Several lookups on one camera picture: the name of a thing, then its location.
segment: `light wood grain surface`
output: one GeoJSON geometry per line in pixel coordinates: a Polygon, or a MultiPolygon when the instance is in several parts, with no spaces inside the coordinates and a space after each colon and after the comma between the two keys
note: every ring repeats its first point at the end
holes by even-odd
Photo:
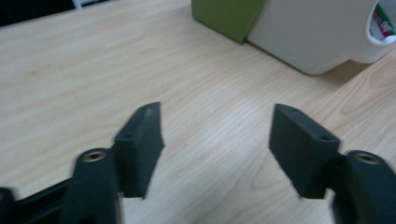
{"type": "Polygon", "coordinates": [[[267,148],[275,103],[396,166],[396,51],[309,77],[191,16],[186,0],[116,1],[0,29],[0,186],[22,198],[161,101],[166,148],[125,223],[332,223],[267,148]]]}

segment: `metal screw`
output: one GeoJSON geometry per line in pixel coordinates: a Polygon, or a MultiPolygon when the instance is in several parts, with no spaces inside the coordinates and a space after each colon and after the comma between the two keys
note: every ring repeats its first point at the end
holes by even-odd
{"type": "Polygon", "coordinates": [[[99,161],[106,156],[105,152],[94,151],[90,152],[84,157],[85,162],[99,161]]]}

